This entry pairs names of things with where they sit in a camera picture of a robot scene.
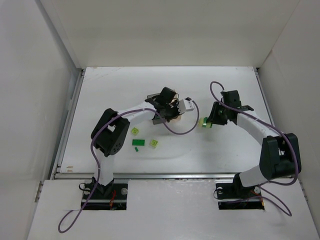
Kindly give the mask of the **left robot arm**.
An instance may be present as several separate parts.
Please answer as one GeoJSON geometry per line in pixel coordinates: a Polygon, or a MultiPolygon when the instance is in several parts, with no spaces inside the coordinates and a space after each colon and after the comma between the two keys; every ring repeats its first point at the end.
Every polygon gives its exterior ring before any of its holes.
{"type": "Polygon", "coordinates": [[[90,151],[96,162],[91,193],[106,197],[112,191],[113,156],[122,149],[130,127],[152,121],[154,125],[164,124],[169,129],[170,121],[193,109],[194,104],[189,98],[179,99],[179,95],[168,87],[126,110],[106,109],[90,136],[90,151]]]}

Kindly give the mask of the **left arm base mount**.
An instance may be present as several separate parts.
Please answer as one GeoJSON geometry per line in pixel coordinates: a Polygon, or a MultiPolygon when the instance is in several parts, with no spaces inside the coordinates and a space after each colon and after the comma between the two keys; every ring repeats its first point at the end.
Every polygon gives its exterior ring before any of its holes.
{"type": "Polygon", "coordinates": [[[99,184],[84,210],[124,211],[127,209],[128,184],[111,181],[104,186],[99,184]]]}

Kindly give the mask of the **green and lime lego stack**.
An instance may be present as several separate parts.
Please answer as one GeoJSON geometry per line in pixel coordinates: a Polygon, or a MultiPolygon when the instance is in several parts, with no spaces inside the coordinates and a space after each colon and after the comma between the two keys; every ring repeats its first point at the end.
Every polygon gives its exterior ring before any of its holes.
{"type": "Polygon", "coordinates": [[[212,128],[212,123],[208,121],[207,117],[201,117],[198,121],[198,126],[200,128],[206,128],[206,129],[211,129],[212,128]]]}

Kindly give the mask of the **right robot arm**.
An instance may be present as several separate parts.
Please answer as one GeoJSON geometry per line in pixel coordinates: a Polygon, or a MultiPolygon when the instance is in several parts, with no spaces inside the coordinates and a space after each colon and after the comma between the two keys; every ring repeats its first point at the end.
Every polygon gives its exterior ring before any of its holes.
{"type": "Polygon", "coordinates": [[[213,103],[207,121],[221,126],[232,122],[261,146],[258,165],[237,173],[229,187],[230,192],[239,197],[277,178],[297,178],[302,170],[298,137],[293,133],[283,133],[260,119],[251,106],[242,105],[238,91],[222,91],[221,96],[213,103]]]}

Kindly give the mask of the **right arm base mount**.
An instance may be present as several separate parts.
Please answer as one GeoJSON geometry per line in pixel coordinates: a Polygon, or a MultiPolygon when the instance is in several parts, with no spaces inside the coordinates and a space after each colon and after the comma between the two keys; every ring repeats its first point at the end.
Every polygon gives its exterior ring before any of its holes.
{"type": "Polygon", "coordinates": [[[237,190],[231,180],[216,180],[213,193],[219,210],[264,210],[261,188],[256,186],[237,190]]]}

